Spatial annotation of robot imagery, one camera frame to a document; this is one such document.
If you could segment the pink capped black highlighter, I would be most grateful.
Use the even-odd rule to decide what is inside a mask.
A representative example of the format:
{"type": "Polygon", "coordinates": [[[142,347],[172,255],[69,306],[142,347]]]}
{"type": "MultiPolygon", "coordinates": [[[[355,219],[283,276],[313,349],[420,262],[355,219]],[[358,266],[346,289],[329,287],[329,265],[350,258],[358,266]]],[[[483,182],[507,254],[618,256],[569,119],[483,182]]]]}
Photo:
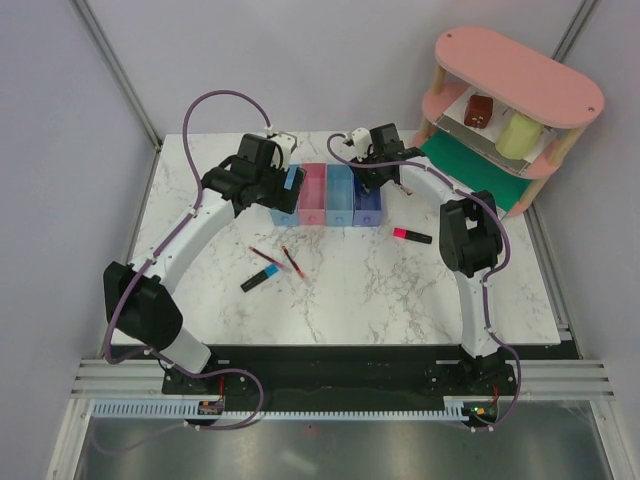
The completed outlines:
{"type": "Polygon", "coordinates": [[[399,239],[423,243],[423,244],[431,244],[433,241],[433,238],[428,234],[407,230],[399,227],[394,228],[393,236],[399,239]]]}

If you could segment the blue capped black highlighter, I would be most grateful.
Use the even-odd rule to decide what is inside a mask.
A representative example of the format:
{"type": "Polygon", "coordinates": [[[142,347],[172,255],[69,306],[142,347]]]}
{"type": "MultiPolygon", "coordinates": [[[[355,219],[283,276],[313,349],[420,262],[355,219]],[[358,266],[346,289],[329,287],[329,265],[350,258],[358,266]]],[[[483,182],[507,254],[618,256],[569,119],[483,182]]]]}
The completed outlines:
{"type": "Polygon", "coordinates": [[[263,270],[259,271],[251,278],[246,280],[240,285],[240,288],[243,292],[248,292],[254,288],[256,288],[261,283],[268,280],[270,277],[279,272],[279,268],[275,264],[271,264],[265,267],[263,270]]]}

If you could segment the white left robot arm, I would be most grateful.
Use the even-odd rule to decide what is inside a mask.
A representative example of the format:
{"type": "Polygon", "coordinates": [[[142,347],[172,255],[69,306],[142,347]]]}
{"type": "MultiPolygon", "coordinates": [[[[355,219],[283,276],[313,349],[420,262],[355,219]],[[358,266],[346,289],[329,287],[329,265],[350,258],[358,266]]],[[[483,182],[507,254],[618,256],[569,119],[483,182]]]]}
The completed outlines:
{"type": "Polygon", "coordinates": [[[290,133],[244,135],[236,154],[197,176],[195,200],[159,241],[104,271],[107,332],[120,330],[185,371],[185,382],[198,393],[215,389],[220,371],[209,363],[211,350],[184,327],[172,294],[209,241],[245,209],[257,204],[295,211],[306,175],[290,164],[296,148],[290,133]]]}

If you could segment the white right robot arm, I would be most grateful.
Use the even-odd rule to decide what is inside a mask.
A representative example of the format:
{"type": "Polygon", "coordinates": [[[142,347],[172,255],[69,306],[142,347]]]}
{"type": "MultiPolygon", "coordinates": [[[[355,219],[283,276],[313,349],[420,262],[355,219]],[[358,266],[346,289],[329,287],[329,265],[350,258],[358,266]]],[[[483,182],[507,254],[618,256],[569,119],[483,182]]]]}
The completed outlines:
{"type": "Polygon", "coordinates": [[[425,153],[407,147],[396,126],[357,128],[343,144],[354,149],[349,166],[363,187],[375,190],[388,182],[402,186],[439,208],[440,256],[454,273],[462,315],[461,347],[472,358],[495,354],[500,344],[487,315],[489,276],[502,266],[504,227],[494,196],[456,183],[432,164],[425,153]]]}

